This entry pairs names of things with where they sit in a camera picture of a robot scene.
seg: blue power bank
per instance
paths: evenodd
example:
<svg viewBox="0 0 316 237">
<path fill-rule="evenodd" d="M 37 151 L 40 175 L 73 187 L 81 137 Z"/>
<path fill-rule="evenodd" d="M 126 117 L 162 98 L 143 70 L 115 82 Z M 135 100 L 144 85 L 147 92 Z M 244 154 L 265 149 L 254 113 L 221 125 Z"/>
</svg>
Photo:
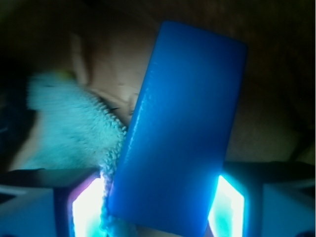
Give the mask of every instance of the blue power bank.
<svg viewBox="0 0 316 237">
<path fill-rule="evenodd" d="M 109 196 L 113 215 L 181 236 L 204 235 L 246 52 L 239 41 L 162 24 Z"/>
</svg>

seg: bright cyan light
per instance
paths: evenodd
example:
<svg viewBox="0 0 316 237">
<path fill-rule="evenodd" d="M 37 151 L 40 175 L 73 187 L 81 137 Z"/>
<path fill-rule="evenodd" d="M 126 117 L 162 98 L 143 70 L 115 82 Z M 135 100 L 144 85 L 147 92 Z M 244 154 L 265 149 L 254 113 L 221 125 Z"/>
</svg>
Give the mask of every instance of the bright cyan light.
<svg viewBox="0 0 316 237">
<path fill-rule="evenodd" d="M 223 176 L 217 190 L 208 222 L 215 237 L 242 237 L 244 197 Z"/>
</svg>

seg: led light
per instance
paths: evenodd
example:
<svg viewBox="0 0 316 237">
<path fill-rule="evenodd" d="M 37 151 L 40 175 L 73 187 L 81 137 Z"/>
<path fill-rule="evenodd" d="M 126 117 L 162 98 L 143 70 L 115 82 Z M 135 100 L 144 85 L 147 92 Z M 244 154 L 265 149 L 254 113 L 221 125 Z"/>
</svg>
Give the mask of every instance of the led light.
<svg viewBox="0 0 316 237">
<path fill-rule="evenodd" d="M 104 237 L 100 229 L 104 180 L 97 178 L 73 202 L 76 237 Z"/>
<path fill-rule="evenodd" d="M 244 196 L 219 176 L 209 225 L 215 237 L 242 237 Z"/>
</svg>

